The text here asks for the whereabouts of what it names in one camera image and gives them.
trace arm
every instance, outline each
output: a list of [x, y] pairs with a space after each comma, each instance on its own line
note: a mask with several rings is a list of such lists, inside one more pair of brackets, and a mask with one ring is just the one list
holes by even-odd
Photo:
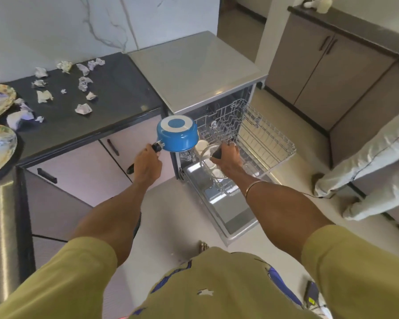
[[[245, 195], [257, 178], [242, 168], [239, 148], [222, 144], [222, 159], [211, 158]], [[303, 246], [314, 231], [333, 224], [302, 193], [290, 187], [259, 182], [250, 188], [247, 203], [269, 240], [301, 262]]]
[[[222, 159], [212, 160], [244, 194], [257, 181], [242, 169], [234, 144], [223, 144]], [[308, 198], [289, 187], [257, 183], [247, 203], [269, 240], [314, 278], [335, 318], [399, 318], [398, 257], [331, 225]]]
[[140, 205], [161, 166], [148, 144], [135, 159], [133, 184], [82, 219], [72, 239], [0, 305], [0, 319], [101, 318], [104, 290], [130, 253]]
[[72, 237], [94, 237], [108, 243], [117, 255], [118, 266], [130, 254], [133, 231], [146, 190], [161, 175], [162, 163], [150, 144], [137, 155], [134, 165], [133, 184], [92, 209]]

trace lower dish rack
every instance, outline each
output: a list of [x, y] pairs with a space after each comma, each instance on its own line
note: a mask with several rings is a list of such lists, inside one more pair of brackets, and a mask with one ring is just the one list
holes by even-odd
[[[244, 170], [257, 178], [268, 174], [272, 168], [296, 152], [293, 142], [244, 99], [208, 113], [195, 122], [199, 138], [209, 144], [234, 142], [238, 145]], [[200, 161], [195, 149], [186, 151], [183, 156], [194, 162]], [[239, 192], [235, 183], [228, 178], [210, 178], [227, 195]]]

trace blue saucepan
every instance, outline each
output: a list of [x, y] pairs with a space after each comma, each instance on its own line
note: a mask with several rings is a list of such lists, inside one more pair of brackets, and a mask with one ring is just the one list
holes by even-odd
[[[156, 126], [157, 141], [152, 145], [155, 152], [162, 149], [170, 152], [182, 152], [192, 149], [198, 143], [197, 124], [184, 115], [172, 115], [162, 119]], [[134, 164], [127, 173], [134, 172]]]

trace person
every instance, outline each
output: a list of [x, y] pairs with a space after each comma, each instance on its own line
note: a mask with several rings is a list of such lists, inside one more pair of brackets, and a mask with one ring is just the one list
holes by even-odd
[[[399, 114], [388, 122], [356, 154], [342, 161], [326, 175], [312, 176], [316, 197], [325, 197], [342, 186], [371, 172], [399, 161]], [[342, 216], [362, 220], [399, 206], [399, 170], [388, 182], [364, 200], [349, 205]]]
[[[212, 160], [238, 185], [267, 238], [304, 265], [335, 318], [399, 319], [399, 257], [334, 225], [302, 193], [248, 175], [235, 144], [222, 144], [222, 158]], [[132, 186], [91, 210], [0, 305], [0, 319], [100, 318], [104, 289], [129, 257], [142, 199], [161, 167], [148, 144]], [[255, 255], [211, 247], [166, 273], [129, 318], [319, 318], [272, 271]]]

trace wall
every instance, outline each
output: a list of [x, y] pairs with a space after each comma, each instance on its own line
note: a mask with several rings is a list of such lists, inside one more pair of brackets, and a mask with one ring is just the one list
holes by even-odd
[[272, 0], [265, 30], [260, 41], [255, 64], [263, 72], [268, 72], [278, 49], [290, 13], [287, 8], [301, 4], [303, 0]]
[[254, 11], [255, 13], [268, 17], [269, 7], [272, 0], [236, 0], [239, 4]]
[[0, 0], [0, 82], [60, 60], [216, 34], [218, 13], [219, 0]]
[[333, 7], [399, 32], [399, 0], [334, 0]]

